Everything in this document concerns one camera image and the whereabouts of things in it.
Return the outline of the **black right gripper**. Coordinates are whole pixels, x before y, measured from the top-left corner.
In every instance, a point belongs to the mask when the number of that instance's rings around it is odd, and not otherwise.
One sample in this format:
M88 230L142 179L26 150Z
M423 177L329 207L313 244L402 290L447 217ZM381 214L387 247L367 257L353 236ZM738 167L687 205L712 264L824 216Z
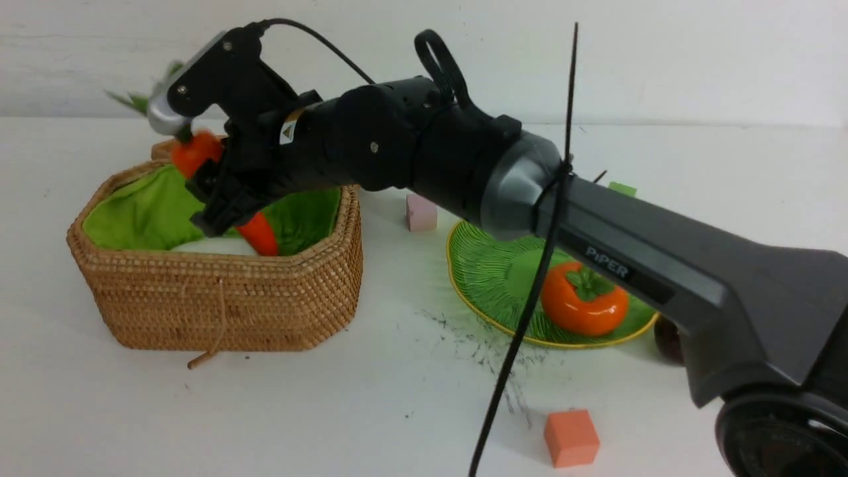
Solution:
M246 225L293 193L358 185L370 192L415 188L425 128L422 76L361 85L336 99L299 95L281 111L225 124L223 160L189 179L203 203L191 223L207 237Z

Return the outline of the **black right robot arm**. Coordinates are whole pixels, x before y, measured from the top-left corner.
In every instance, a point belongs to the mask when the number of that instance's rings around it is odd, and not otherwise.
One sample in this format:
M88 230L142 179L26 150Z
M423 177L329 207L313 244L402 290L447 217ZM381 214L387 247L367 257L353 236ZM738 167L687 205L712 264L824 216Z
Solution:
M757 244L570 173L552 142L489 117L455 81L364 85L318 102L276 82L176 85L172 109L229 118L194 177L209 236L282 197L358 184L415 193L499 239L554 244L676 323L696 405L737 476L846 475L846 257Z

